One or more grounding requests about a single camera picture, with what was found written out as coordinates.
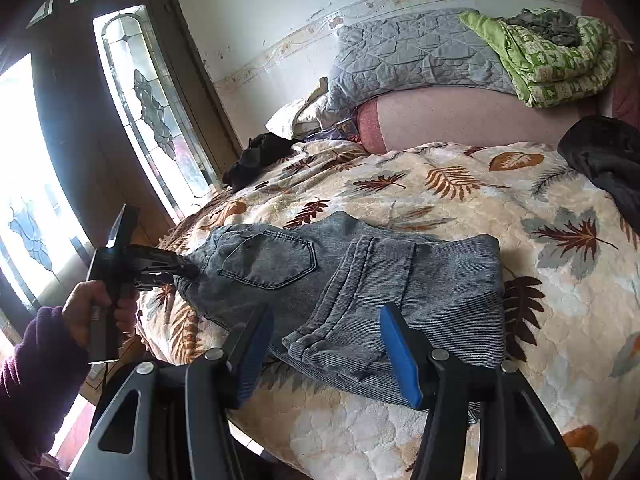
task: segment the bedspread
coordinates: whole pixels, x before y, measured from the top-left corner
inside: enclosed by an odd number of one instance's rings
[[[445,240],[500,241],[508,353],[548,409],[585,478],[612,478],[640,437],[640,238],[610,196],[543,144],[431,143],[367,155],[346,140],[296,144],[251,186],[222,194],[160,244],[188,253],[222,224],[288,228],[344,210],[371,225]],[[159,358],[190,362],[224,331],[175,287],[140,299],[138,331]],[[411,475],[425,415],[303,377],[268,360],[230,417],[318,479]],[[464,479],[475,478],[479,428]]]

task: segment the human hand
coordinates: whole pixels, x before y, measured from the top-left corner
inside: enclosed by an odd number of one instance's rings
[[[132,333],[136,324],[136,300],[138,291],[127,287],[120,293],[120,300],[113,315],[117,327],[125,334]],[[71,337],[81,348],[89,344],[89,323],[92,304],[111,306],[104,282],[82,282],[76,285],[62,309],[62,319]]]

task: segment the door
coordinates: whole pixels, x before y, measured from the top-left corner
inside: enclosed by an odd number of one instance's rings
[[[123,202],[155,245],[238,158],[170,0],[54,0],[20,47],[62,188],[89,240]]]

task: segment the dark gray cloth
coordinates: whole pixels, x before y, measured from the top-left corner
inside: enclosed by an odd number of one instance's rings
[[[272,305],[271,354],[348,392],[407,405],[380,338],[389,301],[465,362],[504,358],[502,265],[489,235],[444,242],[335,212],[293,230],[225,226],[187,258],[201,273],[176,284],[200,314],[230,328],[257,302]]]
[[[636,127],[611,117],[583,117],[560,139],[558,153],[594,186],[611,193],[620,214],[640,234],[640,131]]]
[[[562,9],[548,9],[539,14],[529,9],[522,9],[522,12],[513,18],[496,18],[496,20],[501,20],[507,25],[528,28],[556,45],[580,46],[582,43],[577,27],[578,18]]]
[[[283,158],[291,152],[296,140],[266,132],[255,139],[249,138],[248,147],[242,150],[240,158],[222,176],[222,183],[231,186],[233,192],[238,192],[251,184],[262,170]]]

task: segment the denim pocket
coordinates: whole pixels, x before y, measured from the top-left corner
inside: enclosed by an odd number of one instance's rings
[[[280,288],[318,265],[312,242],[265,230],[236,247],[218,274],[259,288]]]

